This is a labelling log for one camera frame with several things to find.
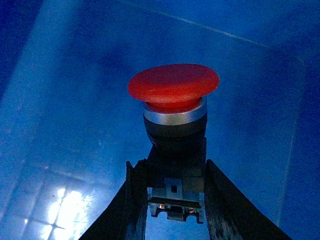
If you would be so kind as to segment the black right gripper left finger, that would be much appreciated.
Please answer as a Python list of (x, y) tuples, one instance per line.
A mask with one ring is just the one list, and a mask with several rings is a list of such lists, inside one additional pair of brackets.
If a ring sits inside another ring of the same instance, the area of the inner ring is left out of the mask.
[(147, 162), (126, 162), (126, 179), (81, 240), (144, 240), (148, 210)]

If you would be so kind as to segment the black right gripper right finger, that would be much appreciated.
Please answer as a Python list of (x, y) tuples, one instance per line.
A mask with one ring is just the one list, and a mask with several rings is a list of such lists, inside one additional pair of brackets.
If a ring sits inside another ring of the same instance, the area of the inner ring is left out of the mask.
[(211, 240), (289, 240), (212, 161), (207, 160), (204, 204)]

